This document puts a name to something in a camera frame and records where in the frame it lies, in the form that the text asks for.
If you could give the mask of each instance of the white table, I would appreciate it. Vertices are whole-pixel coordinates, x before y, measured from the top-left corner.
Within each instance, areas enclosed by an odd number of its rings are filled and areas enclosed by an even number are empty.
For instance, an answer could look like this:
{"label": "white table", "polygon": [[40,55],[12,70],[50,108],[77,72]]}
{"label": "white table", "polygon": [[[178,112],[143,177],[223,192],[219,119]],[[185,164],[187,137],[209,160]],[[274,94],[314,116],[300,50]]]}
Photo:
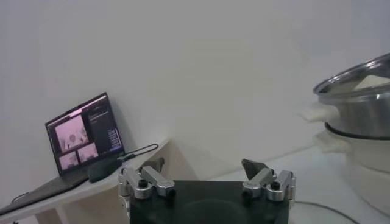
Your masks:
{"label": "white table", "polygon": [[[335,208],[361,224],[390,223],[390,218],[366,203],[345,179],[344,155],[322,154],[317,147],[265,162],[275,169],[293,171],[297,177],[296,200],[310,201]],[[247,180],[244,170],[213,180]],[[296,204],[291,210],[295,224],[351,223],[326,209]]]}
{"label": "white table", "polygon": [[[168,141],[169,140],[166,138],[160,139],[159,141],[156,142],[157,144],[159,144],[158,149],[137,156],[134,159],[130,159],[124,162],[124,164],[120,168],[122,167],[131,167],[133,169],[139,168],[145,161],[149,160],[153,155],[155,155],[158,151],[160,151],[168,143]],[[89,181],[86,181],[85,183],[81,184],[77,188],[72,189],[68,192],[26,206],[24,208],[18,209],[6,215],[2,215],[0,216],[0,223],[1,224],[10,223],[13,222],[14,220],[23,219],[25,217],[29,217],[32,215],[36,215],[40,223],[53,223],[53,222],[57,222],[57,223],[59,222],[63,224],[73,223],[69,219],[74,219],[74,216],[76,214],[74,214],[74,212],[69,212],[69,210],[72,210],[72,208],[77,207],[77,204],[75,203],[84,200],[84,198],[87,197],[90,198],[97,194],[107,194],[105,193],[107,191],[113,192],[110,193],[110,197],[112,197],[112,195],[116,193],[116,186],[118,185],[118,170],[112,173],[109,177],[101,181],[95,183],[90,183]],[[118,199],[117,195],[114,195],[114,197],[115,198],[113,200],[116,201]]]}

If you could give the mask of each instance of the power cord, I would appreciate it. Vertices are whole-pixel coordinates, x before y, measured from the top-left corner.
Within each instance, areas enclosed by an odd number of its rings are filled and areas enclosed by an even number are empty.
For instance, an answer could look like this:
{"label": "power cord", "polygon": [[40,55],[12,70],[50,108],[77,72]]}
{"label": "power cord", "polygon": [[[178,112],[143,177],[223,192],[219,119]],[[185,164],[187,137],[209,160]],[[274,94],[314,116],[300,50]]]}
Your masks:
{"label": "power cord", "polygon": [[[11,203],[15,202],[17,199],[19,199],[19,198],[21,198],[21,197],[23,197],[23,196],[25,196],[26,194],[29,194],[29,193],[30,192],[27,191],[26,193],[23,193],[21,195],[16,196],[15,198],[12,199]],[[13,221],[12,224],[19,224],[19,223],[17,221]]]}
{"label": "power cord", "polygon": [[341,216],[344,216],[345,218],[349,219],[351,222],[353,222],[354,224],[360,224],[358,221],[356,221],[354,218],[352,218],[351,216],[337,210],[337,209],[334,209],[332,207],[329,207],[329,206],[326,206],[326,205],[322,205],[322,204],[319,204],[319,203],[315,203],[315,202],[310,202],[310,201],[295,201],[295,203],[297,204],[304,204],[304,205],[314,205],[314,206],[317,206],[317,207],[320,207],[320,208],[325,208],[325,209],[328,209],[328,210],[331,210]]}
{"label": "power cord", "polygon": [[[149,149],[149,150],[147,150],[145,152],[141,152],[141,153],[135,154],[135,152],[139,152],[139,151],[141,151],[143,149],[148,149],[148,148],[151,148],[151,149]],[[136,149],[136,150],[133,150],[133,151],[130,151],[130,152],[126,152],[124,154],[124,156],[122,156],[121,158],[118,158],[118,159],[121,160],[122,162],[125,162],[125,161],[127,161],[129,159],[135,158],[135,157],[137,157],[139,155],[151,152],[151,151],[156,150],[156,149],[158,149],[158,144],[147,145],[147,146],[141,147],[139,149]]]}

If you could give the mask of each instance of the screen image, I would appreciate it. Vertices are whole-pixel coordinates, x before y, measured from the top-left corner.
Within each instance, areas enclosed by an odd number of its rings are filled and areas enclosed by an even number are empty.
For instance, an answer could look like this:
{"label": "screen image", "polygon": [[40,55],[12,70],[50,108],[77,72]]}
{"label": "screen image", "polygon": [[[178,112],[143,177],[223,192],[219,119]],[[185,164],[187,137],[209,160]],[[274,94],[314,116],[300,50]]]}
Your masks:
{"label": "screen image", "polygon": [[46,129],[60,174],[124,151],[107,93],[47,122]]}
{"label": "screen image", "polygon": [[80,161],[82,163],[99,156],[95,143],[82,147],[77,151],[77,153],[79,154]]}
{"label": "screen image", "polygon": [[60,163],[62,169],[69,169],[70,167],[77,166],[79,164],[75,152],[66,154],[65,156],[60,157]]}
{"label": "screen image", "polygon": [[62,152],[74,149],[78,145],[88,142],[81,115],[57,126],[55,128]]}

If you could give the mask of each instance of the black laptop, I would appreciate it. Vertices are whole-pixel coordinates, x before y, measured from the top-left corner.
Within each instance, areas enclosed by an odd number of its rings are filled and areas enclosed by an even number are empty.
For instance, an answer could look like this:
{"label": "black laptop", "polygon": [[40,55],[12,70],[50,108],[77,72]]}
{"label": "black laptop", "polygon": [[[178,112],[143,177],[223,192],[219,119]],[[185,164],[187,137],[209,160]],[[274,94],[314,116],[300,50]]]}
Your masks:
{"label": "black laptop", "polygon": [[60,176],[2,208],[0,215],[69,191],[88,179],[89,164],[124,153],[107,93],[52,119],[46,129]]}

